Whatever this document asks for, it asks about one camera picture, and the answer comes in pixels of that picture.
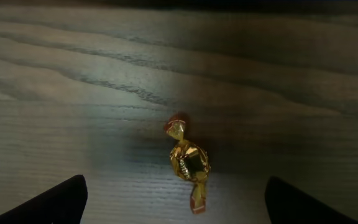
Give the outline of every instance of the wood grain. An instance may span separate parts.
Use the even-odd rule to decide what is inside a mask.
[[[277,175],[358,220],[358,13],[330,7],[0,4],[0,213],[84,174],[83,223],[269,223]],[[178,111],[212,157],[197,217],[162,130]]]

